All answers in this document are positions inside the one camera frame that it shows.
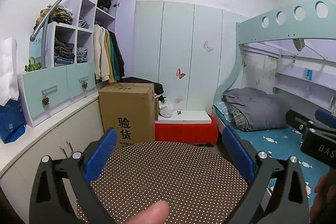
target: metal screw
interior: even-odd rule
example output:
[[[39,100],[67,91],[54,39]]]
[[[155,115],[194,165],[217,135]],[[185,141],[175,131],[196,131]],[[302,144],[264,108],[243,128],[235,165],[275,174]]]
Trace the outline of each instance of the metal screw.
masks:
[[[297,163],[297,157],[296,157],[296,156],[291,156],[291,157],[290,157],[290,161],[291,161],[292,163]]]
[[[75,152],[75,153],[72,154],[72,157],[73,157],[75,160],[78,160],[81,156],[82,156],[82,153],[81,153],[81,152]]]
[[[266,152],[261,151],[261,152],[258,153],[258,157],[261,158],[261,159],[265,159],[265,158],[267,158],[267,154],[266,154]]]
[[[49,156],[43,156],[42,157],[42,162],[48,162],[49,161]]]

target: round cutout hole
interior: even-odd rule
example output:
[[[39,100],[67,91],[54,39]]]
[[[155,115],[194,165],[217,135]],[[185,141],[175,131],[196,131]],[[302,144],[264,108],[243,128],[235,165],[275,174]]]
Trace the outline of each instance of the round cutout hole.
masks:
[[[298,21],[301,21],[306,17],[306,11],[301,6],[297,6],[294,10],[294,15]]]
[[[282,25],[286,22],[286,15],[284,12],[277,13],[277,22],[279,25]]]
[[[326,18],[328,16],[328,12],[329,12],[328,7],[322,1],[318,1],[316,3],[315,10],[316,10],[317,15],[321,18]]]
[[[263,17],[263,19],[262,19],[262,26],[264,28],[267,28],[268,25],[269,25],[269,19],[268,19],[268,17]]]

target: gray metal railing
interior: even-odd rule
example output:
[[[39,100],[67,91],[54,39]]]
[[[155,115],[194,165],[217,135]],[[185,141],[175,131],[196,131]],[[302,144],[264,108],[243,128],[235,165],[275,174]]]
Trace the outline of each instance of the gray metal railing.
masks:
[[[62,0],[57,0],[54,5],[49,9],[49,11],[46,13],[44,18],[41,20],[40,24],[36,27],[35,31],[33,34],[30,36],[30,41],[33,42],[36,38],[36,35],[38,32],[41,30],[43,27],[43,32],[42,32],[42,45],[41,45],[41,67],[42,69],[45,69],[45,46],[46,46],[46,41],[47,41],[47,28],[48,28],[48,21],[49,21],[49,16],[51,13],[55,10],[55,8],[58,6],[58,4],[61,3]]]

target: polka dot table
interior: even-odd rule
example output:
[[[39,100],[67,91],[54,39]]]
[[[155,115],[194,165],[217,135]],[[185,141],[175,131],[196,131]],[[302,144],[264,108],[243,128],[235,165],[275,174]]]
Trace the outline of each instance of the polka dot table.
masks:
[[[222,223],[247,189],[236,168],[219,155],[173,142],[134,144],[111,154],[91,183],[117,223],[158,200],[169,204],[165,223]],[[78,218],[88,222],[77,204]]]

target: light green drawer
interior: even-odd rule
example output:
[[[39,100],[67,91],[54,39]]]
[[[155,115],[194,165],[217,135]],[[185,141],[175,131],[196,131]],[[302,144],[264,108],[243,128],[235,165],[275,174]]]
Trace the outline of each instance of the light green drawer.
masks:
[[[25,97],[31,117],[69,99],[66,66],[36,70],[23,74]],[[42,104],[42,91],[49,105]]]
[[[70,98],[95,87],[95,71],[93,63],[74,64],[66,67]],[[82,87],[83,80],[88,84],[86,89]]]

